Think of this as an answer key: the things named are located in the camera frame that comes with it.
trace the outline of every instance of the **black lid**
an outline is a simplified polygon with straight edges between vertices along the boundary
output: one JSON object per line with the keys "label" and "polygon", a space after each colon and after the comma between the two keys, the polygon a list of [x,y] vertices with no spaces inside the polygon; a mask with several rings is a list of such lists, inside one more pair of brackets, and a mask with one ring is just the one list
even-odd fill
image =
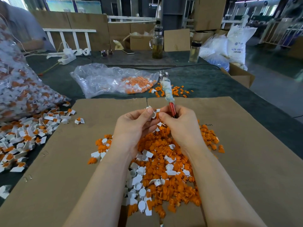
{"label": "black lid", "polygon": [[201,47],[202,42],[201,41],[192,41],[191,46],[194,47]]}

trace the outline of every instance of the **glass bottle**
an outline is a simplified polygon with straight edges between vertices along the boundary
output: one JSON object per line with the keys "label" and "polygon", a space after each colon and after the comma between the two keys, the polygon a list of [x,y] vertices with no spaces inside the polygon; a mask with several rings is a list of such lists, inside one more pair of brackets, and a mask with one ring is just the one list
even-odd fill
{"label": "glass bottle", "polygon": [[202,45],[202,42],[199,42],[199,41],[193,41],[191,43],[188,62],[190,62],[190,63],[198,62],[201,45]]}
{"label": "glass bottle", "polygon": [[152,57],[154,59],[162,59],[163,57],[163,27],[156,25],[154,27],[154,36],[149,42],[149,46],[152,49]]}

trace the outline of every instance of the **hand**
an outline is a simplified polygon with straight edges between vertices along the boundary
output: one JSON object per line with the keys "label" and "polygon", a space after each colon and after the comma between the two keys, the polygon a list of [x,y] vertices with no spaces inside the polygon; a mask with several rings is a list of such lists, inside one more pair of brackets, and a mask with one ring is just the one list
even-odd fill
{"label": "hand", "polygon": [[111,148],[124,149],[131,152],[131,157],[137,155],[137,144],[141,137],[153,132],[157,128],[159,119],[150,121],[153,109],[136,110],[118,118]]}
{"label": "hand", "polygon": [[187,151],[194,144],[204,143],[196,114],[193,110],[175,105],[179,118],[175,119],[169,114],[169,106],[162,107],[159,118],[171,129],[172,137],[180,145],[182,150]]}

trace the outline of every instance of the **fluorescent light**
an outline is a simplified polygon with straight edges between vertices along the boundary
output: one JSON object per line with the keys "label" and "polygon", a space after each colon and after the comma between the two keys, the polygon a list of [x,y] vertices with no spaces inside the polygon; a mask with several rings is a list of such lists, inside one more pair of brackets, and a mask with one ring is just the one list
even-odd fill
{"label": "fluorescent light", "polygon": [[236,1],[235,4],[244,3],[244,2],[254,2],[254,1],[267,1],[267,0],[243,0],[243,1]]}

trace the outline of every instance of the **floor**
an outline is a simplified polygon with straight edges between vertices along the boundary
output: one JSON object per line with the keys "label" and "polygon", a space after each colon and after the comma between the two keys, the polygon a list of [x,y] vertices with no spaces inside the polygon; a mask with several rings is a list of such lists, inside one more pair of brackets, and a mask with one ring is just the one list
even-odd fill
{"label": "floor", "polygon": [[[303,115],[303,62],[257,43],[251,38],[246,45],[246,65],[256,76],[250,90],[292,117]],[[303,123],[303,116],[296,119]]]}

